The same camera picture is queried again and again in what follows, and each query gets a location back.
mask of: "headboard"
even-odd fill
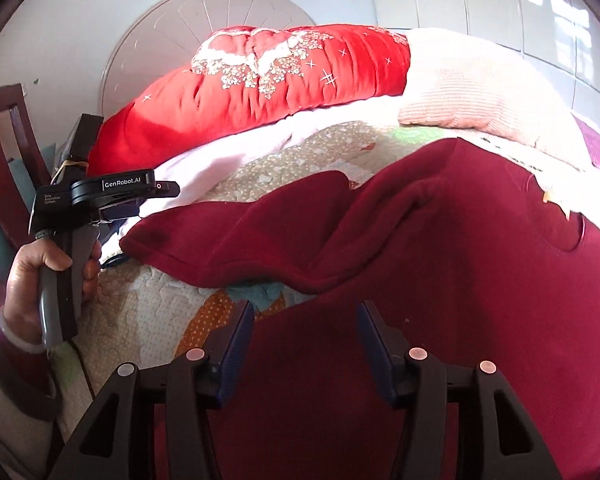
[[[111,117],[154,80],[186,65],[215,30],[234,25],[315,25],[290,0],[163,0],[142,15],[113,51],[102,78],[100,111]]]

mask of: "triangular cutout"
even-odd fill
[[[89,428],[80,452],[84,455],[108,458],[113,453],[113,437],[120,397],[114,394],[107,399],[93,425]]]
[[[496,403],[498,418],[500,452],[505,456],[531,452],[533,449],[531,438],[507,396],[504,392],[499,391],[494,394],[493,399]]]

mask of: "purple fabric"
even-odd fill
[[[576,119],[580,131],[582,132],[582,137],[584,137],[584,142],[589,150],[591,162],[596,168],[600,169],[600,134],[579,118],[574,117],[574,119]]]

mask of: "white wristband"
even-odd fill
[[[46,352],[46,347],[44,344],[40,343],[34,345],[32,343],[27,343],[11,331],[11,328],[9,328],[9,325],[7,325],[7,320],[4,319],[4,306],[0,307],[0,330],[9,343],[14,345],[18,350],[22,350],[24,353],[43,354]]]

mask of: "peach pillow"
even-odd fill
[[[582,133],[558,92],[503,46],[441,28],[407,31],[402,124],[475,128],[591,168]]]

